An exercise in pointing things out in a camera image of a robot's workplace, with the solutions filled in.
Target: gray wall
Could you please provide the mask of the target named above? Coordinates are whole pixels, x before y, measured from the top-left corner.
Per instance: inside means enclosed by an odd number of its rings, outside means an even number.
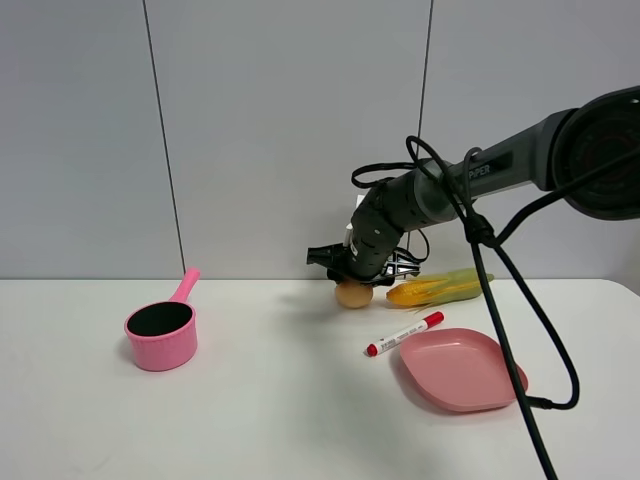
[[[351,170],[407,161],[422,100],[423,138],[457,162],[640,83],[637,2],[435,1],[423,98],[428,1],[149,0],[188,264],[215,278],[322,276],[306,247],[341,240],[359,193]],[[0,27],[0,276],[177,276],[142,5],[11,0]],[[500,227],[537,196],[478,207]],[[425,270],[470,265],[458,224],[427,233]],[[531,277],[640,288],[639,245],[638,221],[558,204],[507,248]]]

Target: pink plate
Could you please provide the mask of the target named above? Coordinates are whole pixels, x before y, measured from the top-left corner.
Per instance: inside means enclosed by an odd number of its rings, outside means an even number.
[[[516,397],[500,345],[466,328],[418,333],[400,344],[400,356],[420,393],[454,412],[505,407]],[[518,367],[524,389],[527,376]]]

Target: white tabletop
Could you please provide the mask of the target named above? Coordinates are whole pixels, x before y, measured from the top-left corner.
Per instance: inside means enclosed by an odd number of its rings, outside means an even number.
[[[541,479],[518,407],[447,415],[366,345],[414,322],[335,305],[316,281],[201,281],[199,349],[186,365],[132,365],[127,315],[172,281],[0,282],[0,478]],[[640,298],[604,280],[536,280],[572,355],[582,399],[536,411],[562,479],[637,477]],[[563,401],[569,381],[511,281],[496,293],[529,393]],[[438,328],[495,338],[483,299],[440,307]]]

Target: brown egg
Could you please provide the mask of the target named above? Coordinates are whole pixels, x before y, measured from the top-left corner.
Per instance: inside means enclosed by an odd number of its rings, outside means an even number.
[[[371,303],[373,287],[357,282],[342,282],[336,286],[336,300],[345,308],[362,308]]]

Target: corn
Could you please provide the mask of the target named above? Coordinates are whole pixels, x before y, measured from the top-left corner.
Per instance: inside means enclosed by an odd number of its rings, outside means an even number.
[[[494,276],[487,274],[489,281]],[[449,273],[420,275],[387,292],[387,300],[401,307],[432,307],[482,294],[478,274],[473,268]]]

